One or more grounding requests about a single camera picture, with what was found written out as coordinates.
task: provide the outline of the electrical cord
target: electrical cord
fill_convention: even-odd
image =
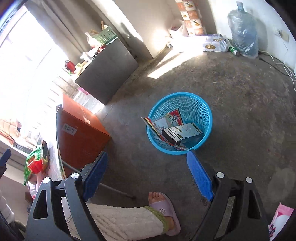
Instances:
[[[283,65],[283,67],[284,67],[284,69],[285,69],[285,71],[286,71],[287,74],[282,73],[282,72],[281,72],[280,70],[278,70],[276,67],[274,67],[273,65],[271,65],[270,63],[268,63],[269,65],[271,65],[272,67],[274,67],[276,70],[280,71],[282,74],[284,74],[284,75],[290,77],[290,79],[292,80],[292,83],[293,83],[293,89],[294,89],[294,91],[296,92],[296,89],[295,89],[296,76],[295,76],[295,74],[293,73],[293,71],[291,71],[290,68],[286,65],[286,54],[288,53],[288,48],[287,48],[286,45],[285,45],[285,47],[286,47],[286,49],[287,49],[287,52],[285,53],[285,56],[284,56],[284,62],[281,62],[281,61],[279,60],[280,62],[276,63],[276,62],[274,61],[274,57],[273,57],[269,52],[267,52],[267,51],[262,51],[262,50],[260,50],[260,52],[269,54],[270,57],[272,58],[273,62],[274,62],[276,65],[277,65],[277,64]]]
[[[263,62],[269,64],[271,67],[275,68],[278,72],[280,72],[281,74],[285,75],[285,76],[289,76],[288,74],[285,74],[283,73],[282,71],[280,71],[278,68],[276,68],[275,66],[273,66],[271,63],[268,63],[267,61],[265,61],[264,59],[262,59],[261,57],[259,57],[259,60],[262,60]]]

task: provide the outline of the foot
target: foot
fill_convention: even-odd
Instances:
[[[158,192],[149,192],[148,194],[148,202],[149,204],[159,202],[159,201],[164,201],[165,197],[158,193]],[[174,220],[172,217],[166,216],[165,217],[167,223],[168,223],[168,229],[171,230],[174,228]]]

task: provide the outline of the power outlet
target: power outlet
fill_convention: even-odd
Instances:
[[[281,31],[281,38],[286,41],[286,42],[289,42],[289,34],[285,31]]]
[[[274,34],[280,38],[282,38],[282,40],[289,42],[289,34],[287,32],[285,32],[284,30],[280,30],[280,29],[274,29]]]

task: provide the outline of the plastic water bottle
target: plastic water bottle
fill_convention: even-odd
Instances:
[[[237,2],[237,8],[228,14],[232,44],[243,56],[256,58],[259,49],[255,19],[244,10],[242,2]]]

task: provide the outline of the metal rod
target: metal rod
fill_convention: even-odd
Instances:
[[[59,86],[56,82],[54,82],[53,80],[52,80],[52,82],[57,86],[57,87],[59,87],[60,89],[62,89],[64,92],[66,92],[67,94],[69,94],[70,96],[73,96],[71,93],[69,93],[68,91],[66,91],[63,87],[61,87],[61,86]]]
[[[76,168],[74,168],[73,166],[70,166],[67,162],[64,162],[64,161],[62,160],[62,163],[63,163],[63,165],[65,165],[66,167],[70,168],[72,171],[80,173],[80,171],[78,171],[78,170],[77,170]],[[105,184],[103,184],[103,183],[99,183],[99,185],[102,186],[102,187],[104,187],[104,188],[107,188],[107,189],[109,189],[109,190],[112,190],[112,191],[114,191],[114,192],[117,192],[117,193],[119,193],[119,194],[121,194],[121,195],[127,196],[127,197],[129,197],[129,198],[131,198],[131,199],[135,199],[135,198],[136,198],[136,196],[129,195],[129,194],[125,193],[125,192],[122,192],[122,191],[119,191],[119,190],[114,189],[114,188],[112,188],[112,187],[109,187],[109,186],[107,186],[107,185],[105,185]]]

